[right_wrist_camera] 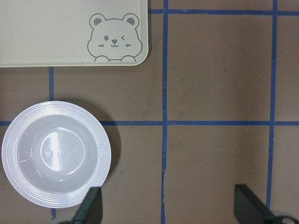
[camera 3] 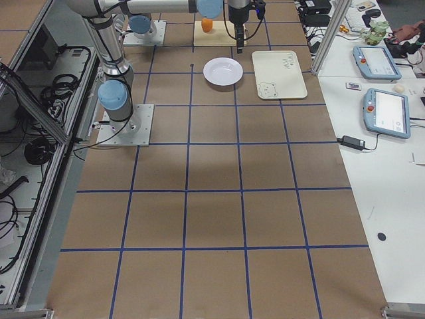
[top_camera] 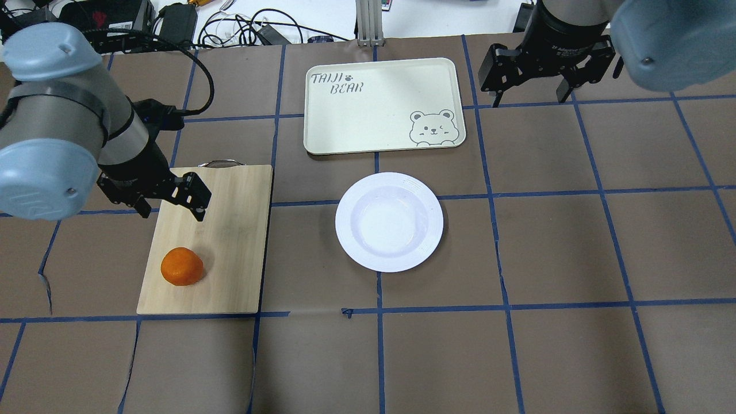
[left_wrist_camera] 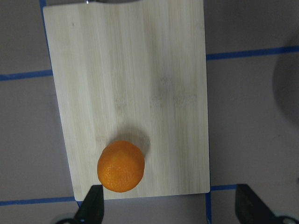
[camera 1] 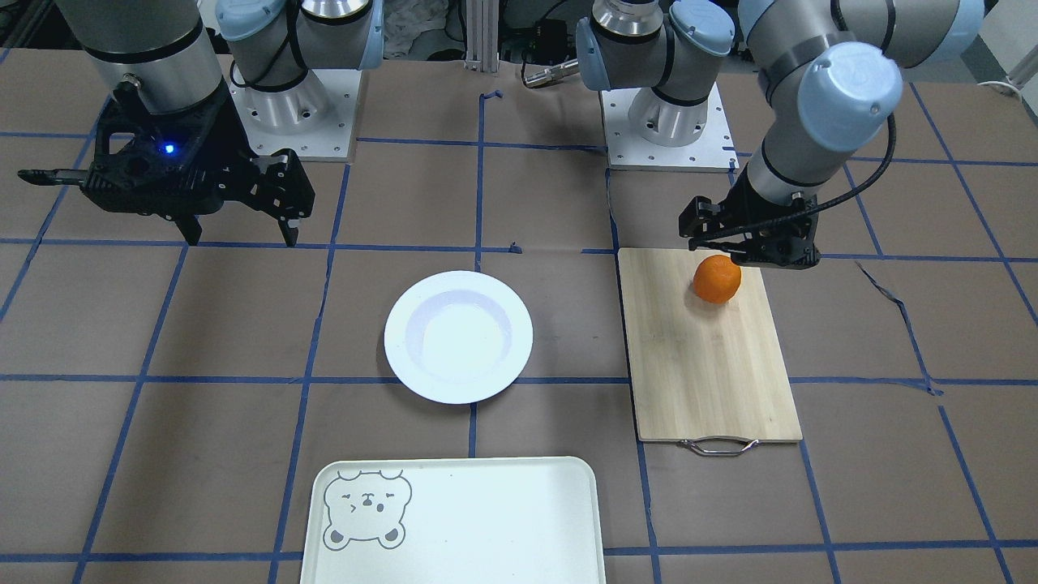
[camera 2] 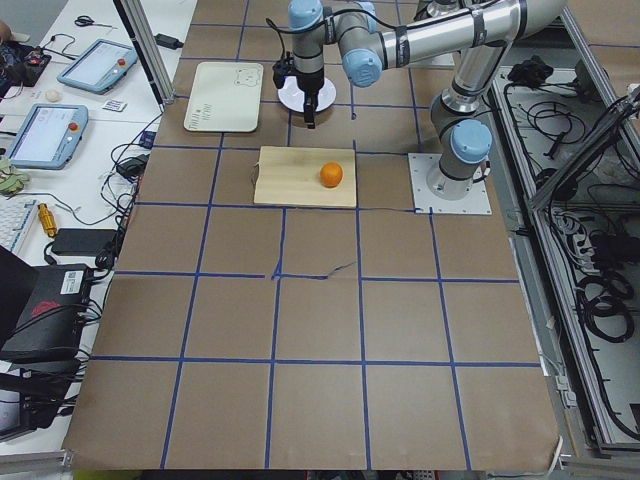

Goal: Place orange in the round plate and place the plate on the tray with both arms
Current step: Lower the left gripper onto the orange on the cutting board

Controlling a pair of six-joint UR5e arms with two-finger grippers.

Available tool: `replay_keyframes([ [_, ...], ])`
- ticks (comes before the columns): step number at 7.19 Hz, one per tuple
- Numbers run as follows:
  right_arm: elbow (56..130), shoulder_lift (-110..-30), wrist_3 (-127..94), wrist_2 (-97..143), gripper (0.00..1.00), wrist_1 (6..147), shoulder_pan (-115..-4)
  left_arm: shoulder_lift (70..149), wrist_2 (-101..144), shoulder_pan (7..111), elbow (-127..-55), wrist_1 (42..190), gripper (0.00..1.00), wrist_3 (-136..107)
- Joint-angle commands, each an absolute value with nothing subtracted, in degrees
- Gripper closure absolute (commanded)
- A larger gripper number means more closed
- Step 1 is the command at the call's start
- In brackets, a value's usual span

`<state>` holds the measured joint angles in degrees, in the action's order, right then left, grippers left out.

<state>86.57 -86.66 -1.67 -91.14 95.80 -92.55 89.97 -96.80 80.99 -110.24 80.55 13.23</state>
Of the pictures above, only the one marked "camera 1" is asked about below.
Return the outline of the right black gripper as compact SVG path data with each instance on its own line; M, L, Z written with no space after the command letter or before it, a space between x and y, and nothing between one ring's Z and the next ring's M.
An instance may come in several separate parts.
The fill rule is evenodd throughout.
M78 187L109 213L164 217L189 247L203 237L197 215L225 202L274 218L286 247L296 247L300 222L315 211L315 187L297 152L253 154L224 81L171 114L145 107L144 83L120 81L101 111L88 169L26 169L18 176L38 186Z

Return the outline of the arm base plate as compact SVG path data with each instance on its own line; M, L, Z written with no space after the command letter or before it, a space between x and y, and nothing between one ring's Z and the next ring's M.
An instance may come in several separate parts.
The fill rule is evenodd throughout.
M230 86L250 148L289 148L303 161L349 162L364 82L363 71L316 69L283 92Z
M671 104L649 88L604 90L599 98L609 169L694 173L739 169L717 85L706 102L693 106Z

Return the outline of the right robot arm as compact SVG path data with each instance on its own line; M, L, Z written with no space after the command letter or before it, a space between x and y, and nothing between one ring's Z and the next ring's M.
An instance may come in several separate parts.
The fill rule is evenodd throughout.
M381 1L219 1L229 45L223 69L193 1L60 1L71 33L110 90L85 170L20 170L40 186L71 185L109 213L158 216L186 243L200 216L238 202L271 216L286 247L315 211L300 147L250 143L248 123L305 135L334 123L318 71L378 67Z

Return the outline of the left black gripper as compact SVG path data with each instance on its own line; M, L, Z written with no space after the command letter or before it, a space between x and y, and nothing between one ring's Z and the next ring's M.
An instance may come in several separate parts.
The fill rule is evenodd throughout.
M815 245L816 215L782 221L788 215L816 208L816 195L794 195L791 204L765 200L741 174L722 202L694 196L680 214L680 237L688 248L718 249L742 267L807 269L820 262Z

